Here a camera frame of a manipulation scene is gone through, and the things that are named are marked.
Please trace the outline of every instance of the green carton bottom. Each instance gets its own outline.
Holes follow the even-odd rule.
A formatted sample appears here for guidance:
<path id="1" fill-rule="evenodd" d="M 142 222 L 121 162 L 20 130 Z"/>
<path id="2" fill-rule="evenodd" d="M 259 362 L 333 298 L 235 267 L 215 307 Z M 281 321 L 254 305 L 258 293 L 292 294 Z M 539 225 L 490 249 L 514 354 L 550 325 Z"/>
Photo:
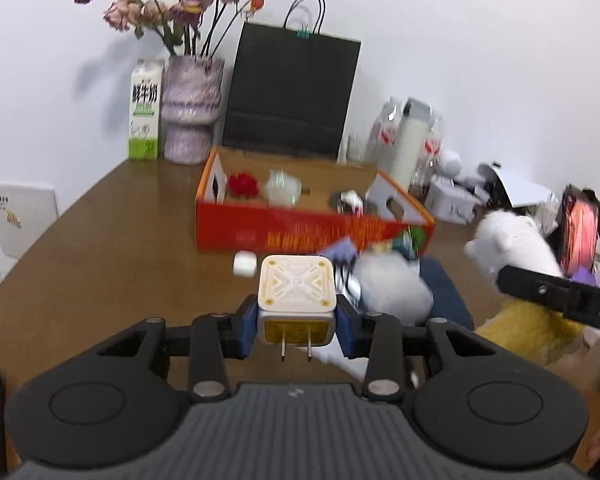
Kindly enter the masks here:
<path id="1" fill-rule="evenodd" d="M 129 158 L 158 158 L 158 139 L 129 139 Z"/>

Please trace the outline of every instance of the milk carton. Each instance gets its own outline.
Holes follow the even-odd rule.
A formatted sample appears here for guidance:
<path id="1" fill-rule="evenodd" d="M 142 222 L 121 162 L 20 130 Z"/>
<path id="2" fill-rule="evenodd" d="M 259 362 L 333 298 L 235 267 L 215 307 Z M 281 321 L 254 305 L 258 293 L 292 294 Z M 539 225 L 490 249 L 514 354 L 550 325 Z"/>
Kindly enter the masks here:
<path id="1" fill-rule="evenodd" d="M 163 69 L 160 60 L 140 59 L 131 74 L 129 158 L 158 158 Z"/>

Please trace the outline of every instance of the gray ribbed panel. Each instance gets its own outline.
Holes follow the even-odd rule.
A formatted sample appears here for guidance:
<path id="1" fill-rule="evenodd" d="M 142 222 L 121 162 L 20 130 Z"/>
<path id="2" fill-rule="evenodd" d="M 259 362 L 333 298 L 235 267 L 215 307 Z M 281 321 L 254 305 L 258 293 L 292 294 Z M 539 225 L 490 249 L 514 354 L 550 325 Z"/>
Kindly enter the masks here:
<path id="1" fill-rule="evenodd" d="M 26 463 L 11 480 L 575 480 L 567 464 L 499 473 L 426 446 L 395 406 L 349 385 L 244 384 L 221 404 L 199 404 L 151 454 L 97 471 Z"/>

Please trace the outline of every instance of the silver screw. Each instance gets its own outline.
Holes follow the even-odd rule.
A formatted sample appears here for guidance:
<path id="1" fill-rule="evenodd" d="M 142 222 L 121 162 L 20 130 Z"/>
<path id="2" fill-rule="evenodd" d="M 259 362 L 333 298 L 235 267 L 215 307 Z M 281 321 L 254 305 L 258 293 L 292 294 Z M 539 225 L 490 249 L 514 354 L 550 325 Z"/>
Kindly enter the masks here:
<path id="1" fill-rule="evenodd" d="M 376 379 L 371 381 L 368 390 L 377 396 L 388 397 L 400 391 L 400 385 L 390 379 Z"/>
<path id="2" fill-rule="evenodd" d="M 224 393 L 224 386 L 218 381 L 200 381 L 193 386 L 193 392 L 199 397 L 217 397 Z"/>

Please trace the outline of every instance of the wooden table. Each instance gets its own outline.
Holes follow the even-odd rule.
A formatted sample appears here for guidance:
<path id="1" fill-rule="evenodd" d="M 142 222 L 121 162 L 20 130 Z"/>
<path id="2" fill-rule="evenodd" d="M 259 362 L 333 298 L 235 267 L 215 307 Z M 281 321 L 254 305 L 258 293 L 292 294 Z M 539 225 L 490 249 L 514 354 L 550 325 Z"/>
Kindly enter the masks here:
<path id="1" fill-rule="evenodd" d="M 233 275 L 233 253 L 196 251 L 201 173 L 201 167 L 164 161 L 124 162 L 23 256 L 0 286 L 0 372 L 8 392 L 146 317 L 188 325 L 201 314 L 234 311 L 256 292 L 256 278 Z M 500 298 L 462 254 L 474 229 L 439 223 L 428 253 L 440 260 L 480 325 L 499 311 Z M 352 381 L 336 367 L 308 363 L 303 352 L 288 352 L 282 363 L 279 352 L 256 344 L 248 360 L 227 362 L 232 383 Z M 594 422 L 589 436 L 600 426 L 600 355 L 571 365 L 555 371 L 586 395 Z M 172 360 L 169 380 L 186 386 L 184 358 Z M 578 456 L 585 467 L 582 450 Z M 17 464 L 10 444 L 8 463 Z"/>

